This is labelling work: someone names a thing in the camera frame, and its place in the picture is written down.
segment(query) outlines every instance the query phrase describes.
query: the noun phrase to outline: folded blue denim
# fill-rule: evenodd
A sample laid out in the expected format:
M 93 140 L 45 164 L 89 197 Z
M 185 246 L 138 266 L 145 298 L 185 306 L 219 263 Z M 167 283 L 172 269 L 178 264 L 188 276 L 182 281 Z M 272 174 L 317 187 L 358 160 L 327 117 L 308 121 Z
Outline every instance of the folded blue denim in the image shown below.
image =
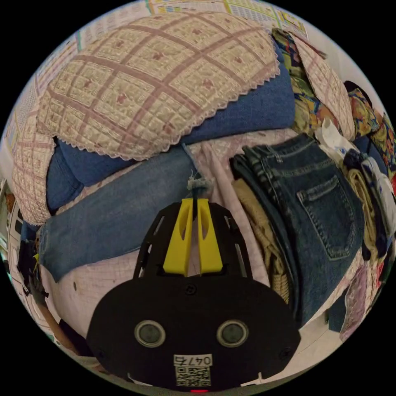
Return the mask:
M 47 206 L 51 214 L 77 198 L 84 186 L 74 177 L 57 143 L 47 172 Z
M 206 119 L 199 127 L 193 128 L 181 142 L 192 144 L 198 141 L 217 139 L 258 130 L 289 128 L 295 117 L 295 100 L 282 52 L 278 45 L 280 75 L 264 85 L 241 95 L 224 110 L 218 110 L 214 117 Z
M 40 230 L 39 263 L 55 282 L 85 264 L 139 249 L 157 213 L 188 196 L 196 168 L 185 147 L 144 161 Z
M 89 153 L 87 150 L 79 150 L 63 141 L 59 141 L 59 146 L 74 177 L 85 187 L 99 183 L 113 173 L 137 162 Z
M 283 263 L 288 273 L 289 281 L 289 307 L 292 311 L 293 318 L 296 322 L 299 322 L 299 307 L 300 307 L 300 280 L 299 270 L 296 265 L 292 246 L 289 241 L 288 232 L 283 222 L 283 219 L 275 207 L 275 205 L 269 200 L 265 192 L 260 187 L 258 181 L 253 175 L 246 159 L 243 156 L 236 156 L 230 159 L 230 165 L 235 179 L 242 178 L 250 189 L 255 194 L 260 205 L 265 210 L 273 234 L 277 239 L 280 252 L 283 257 Z
M 377 150 L 377 148 L 374 146 L 374 144 L 372 143 L 371 139 L 368 136 L 359 137 L 358 139 L 353 141 L 353 144 L 357 147 L 357 149 L 361 153 L 366 153 L 370 157 L 373 157 L 377 162 L 380 171 L 383 174 L 388 175 L 387 168 L 385 166 L 384 160 L 382 159 L 380 152 Z
M 361 202 L 334 161 L 306 134 L 243 150 L 287 228 L 301 273 L 304 325 L 337 287 L 362 245 Z
M 25 220 L 21 228 L 21 240 L 36 240 L 36 233 L 40 226 L 32 226 Z

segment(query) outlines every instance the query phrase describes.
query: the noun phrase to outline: round sensor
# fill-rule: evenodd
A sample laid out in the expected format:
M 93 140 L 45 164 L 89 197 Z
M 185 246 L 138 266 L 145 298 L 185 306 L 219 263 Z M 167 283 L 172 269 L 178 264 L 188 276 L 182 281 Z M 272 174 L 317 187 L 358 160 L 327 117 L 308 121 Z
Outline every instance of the round sensor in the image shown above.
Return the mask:
M 157 322 L 142 321 L 135 328 L 136 340 L 145 347 L 156 348 L 165 341 L 165 330 Z
M 221 345 L 235 348 L 242 345 L 249 335 L 245 323 L 238 320 L 226 321 L 217 329 L 217 340 Z

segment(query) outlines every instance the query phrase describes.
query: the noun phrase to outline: screw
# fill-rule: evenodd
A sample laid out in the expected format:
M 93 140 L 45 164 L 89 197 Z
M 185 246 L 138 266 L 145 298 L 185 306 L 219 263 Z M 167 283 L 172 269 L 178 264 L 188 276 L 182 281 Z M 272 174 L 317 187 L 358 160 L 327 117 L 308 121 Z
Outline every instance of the screw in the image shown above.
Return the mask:
M 195 285 L 193 285 L 192 283 L 189 283 L 185 288 L 184 288 L 184 292 L 188 295 L 188 296 L 192 296 L 193 294 L 195 294 L 197 292 L 197 287 Z
M 106 359 L 106 354 L 101 349 L 98 350 L 98 355 L 101 359 Z
M 291 348 L 285 348 L 285 349 L 282 349 L 282 351 L 280 352 L 280 354 L 279 354 L 279 358 L 281 359 L 281 360 L 285 360 L 285 359 L 287 359 L 288 357 L 289 357 L 289 355 L 290 355 L 290 353 L 291 353 Z

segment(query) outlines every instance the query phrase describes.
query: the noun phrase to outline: qr code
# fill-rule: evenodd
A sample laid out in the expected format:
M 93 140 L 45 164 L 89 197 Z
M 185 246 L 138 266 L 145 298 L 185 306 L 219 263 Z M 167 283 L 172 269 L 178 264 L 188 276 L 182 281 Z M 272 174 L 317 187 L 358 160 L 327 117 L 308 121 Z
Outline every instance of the qr code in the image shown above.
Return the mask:
M 210 367 L 175 367 L 179 387 L 209 387 Z

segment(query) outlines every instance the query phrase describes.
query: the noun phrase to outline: jeans back pocket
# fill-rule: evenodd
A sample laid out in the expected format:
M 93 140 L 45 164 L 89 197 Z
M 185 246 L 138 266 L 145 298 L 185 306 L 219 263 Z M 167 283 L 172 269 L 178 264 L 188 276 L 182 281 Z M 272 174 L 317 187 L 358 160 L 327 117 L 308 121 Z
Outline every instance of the jeans back pocket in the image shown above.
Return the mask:
M 297 197 L 313 224 L 330 260 L 350 254 L 356 222 L 337 175 L 325 183 L 301 190 Z

